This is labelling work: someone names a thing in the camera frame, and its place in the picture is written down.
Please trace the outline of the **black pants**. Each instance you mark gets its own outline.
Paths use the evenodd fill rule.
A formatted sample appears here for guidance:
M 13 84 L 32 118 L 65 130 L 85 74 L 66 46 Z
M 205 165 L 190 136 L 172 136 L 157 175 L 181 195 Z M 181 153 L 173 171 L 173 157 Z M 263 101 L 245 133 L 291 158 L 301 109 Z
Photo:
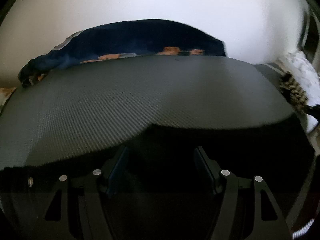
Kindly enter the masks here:
M 127 149 L 103 208 L 111 239 L 211 239 L 219 204 L 198 147 L 240 178 L 261 176 L 286 223 L 315 159 L 302 131 L 281 135 L 277 125 L 229 130 L 151 126 L 119 146 Z M 28 199 L 31 166 L 40 165 L 1 171 L 1 239 L 39 239 Z

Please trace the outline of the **grey textured mat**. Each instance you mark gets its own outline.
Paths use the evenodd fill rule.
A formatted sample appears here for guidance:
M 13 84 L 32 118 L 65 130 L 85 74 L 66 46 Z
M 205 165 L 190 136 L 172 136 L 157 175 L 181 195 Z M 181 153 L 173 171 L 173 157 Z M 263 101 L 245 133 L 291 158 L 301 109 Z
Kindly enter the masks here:
M 152 124 L 230 129 L 293 114 L 253 65 L 218 56 L 139 56 L 54 70 L 1 113 L 1 168 L 116 146 Z

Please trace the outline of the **black and white patterned cloth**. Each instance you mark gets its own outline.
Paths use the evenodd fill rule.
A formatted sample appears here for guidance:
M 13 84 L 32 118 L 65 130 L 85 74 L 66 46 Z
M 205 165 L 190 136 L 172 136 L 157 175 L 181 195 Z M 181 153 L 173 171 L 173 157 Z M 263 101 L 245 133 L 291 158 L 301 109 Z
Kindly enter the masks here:
M 280 77 L 279 90 L 298 113 L 304 113 L 304 107 L 308 103 L 307 94 L 290 72 L 286 72 Z

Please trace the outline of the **white floral pillow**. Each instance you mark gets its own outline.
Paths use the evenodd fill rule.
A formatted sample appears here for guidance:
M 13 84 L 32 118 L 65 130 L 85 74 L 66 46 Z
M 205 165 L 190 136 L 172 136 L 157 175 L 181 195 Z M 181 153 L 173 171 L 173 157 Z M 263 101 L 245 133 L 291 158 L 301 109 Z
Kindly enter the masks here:
M 289 72 L 305 91 L 307 105 L 319 105 L 319 74 L 302 51 L 287 53 L 276 64 L 283 72 Z

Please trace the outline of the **dark blue floral blanket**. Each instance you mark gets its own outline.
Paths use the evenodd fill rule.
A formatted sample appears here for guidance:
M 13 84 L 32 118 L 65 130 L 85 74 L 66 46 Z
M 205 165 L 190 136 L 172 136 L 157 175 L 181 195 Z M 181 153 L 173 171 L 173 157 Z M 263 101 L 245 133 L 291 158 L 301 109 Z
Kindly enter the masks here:
M 49 53 L 31 59 L 17 78 L 27 88 L 55 69 L 145 55 L 226 56 L 226 52 L 222 41 L 183 23 L 121 21 L 72 34 Z

